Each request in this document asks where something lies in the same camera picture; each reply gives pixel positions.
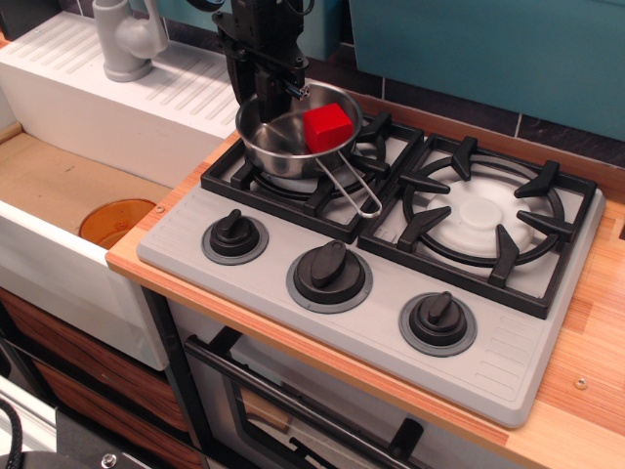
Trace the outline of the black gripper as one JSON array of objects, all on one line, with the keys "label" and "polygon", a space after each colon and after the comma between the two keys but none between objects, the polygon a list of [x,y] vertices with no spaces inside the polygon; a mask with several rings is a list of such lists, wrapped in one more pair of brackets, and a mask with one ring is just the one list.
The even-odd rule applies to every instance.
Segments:
[{"label": "black gripper", "polygon": [[236,100],[241,105],[256,94],[263,123],[285,113],[291,97],[310,93],[298,39],[312,10],[311,1],[232,1],[228,13],[212,15]]}]

